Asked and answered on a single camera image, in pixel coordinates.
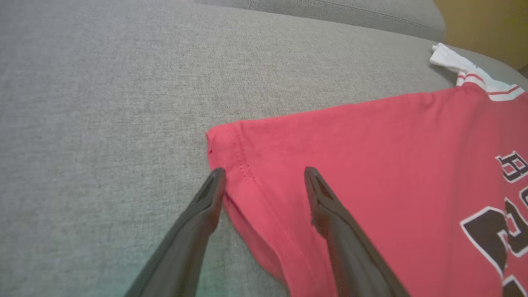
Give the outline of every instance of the t-shirt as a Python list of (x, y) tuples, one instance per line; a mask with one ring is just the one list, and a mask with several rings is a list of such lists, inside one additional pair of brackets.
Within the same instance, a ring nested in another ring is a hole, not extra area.
[(224, 207), (291, 296), (336, 296), (311, 225), (304, 169), (318, 169), (414, 297), (526, 296), (528, 94), (442, 44), (457, 86), (208, 133), (227, 172)]

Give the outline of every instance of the white fabric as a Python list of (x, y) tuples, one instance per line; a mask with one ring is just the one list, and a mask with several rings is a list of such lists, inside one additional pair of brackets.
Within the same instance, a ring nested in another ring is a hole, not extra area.
[(433, 45), (432, 50), (433, 54), (429, 62), (458, 73), (457, 86), (466, 82), (475, 83), (488, 93), (492, 101), (513, 100), (524, 92), (518, 85), (508, 85), (505, 82), (494, 80), (479, 66), (442, 43)]

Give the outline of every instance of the couch cushion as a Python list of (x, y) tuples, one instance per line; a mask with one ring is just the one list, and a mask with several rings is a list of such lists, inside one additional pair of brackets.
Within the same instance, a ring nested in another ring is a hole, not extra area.
[(446, 24), (432, 0), (194, 0), (380, 29), (443, 42)]
[[(456, 79), (429, 40), (172, 0), (2, 1), (0, 41), (1, 296), (122, 296), (207, 177), (213, 126)], [(286, 293), (222, 212), (197, 295)]]

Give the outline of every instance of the red fabric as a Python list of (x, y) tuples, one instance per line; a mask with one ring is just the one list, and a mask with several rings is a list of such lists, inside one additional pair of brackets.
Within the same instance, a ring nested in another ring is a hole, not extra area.
[(528, 287), (528, 256), (508, 252), (502, 273), (461, 224), (486, 207), (505, 212), (505, 197), (528, 218), (520, 197), (528, 177), (508, 182), (496, 158), (515, 151), (528, 160), (527, 132), (527, 93), (494, 102), (468, 82), (229, 123), (207, 136), (211, 168), (227, 171), (235, 228), (291, 296), (336, 295), (326, 242), (310, 223), (304, 168), (313, 166), (412, 296), (483, 297), (501, 296), (511, 275)]

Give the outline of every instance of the clothing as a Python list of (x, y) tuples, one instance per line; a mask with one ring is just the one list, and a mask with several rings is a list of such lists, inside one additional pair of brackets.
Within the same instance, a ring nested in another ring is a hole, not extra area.
[(326, 243), (310, 224), (306, 166), (412, 296), (528, 287), (528, 94), (442, 44), (434, 50), (432, 63), (459, 72), (457, 87), (207, 133), (211, 168), (227, 172), (226, 211), (291, 296), (336, 295)]

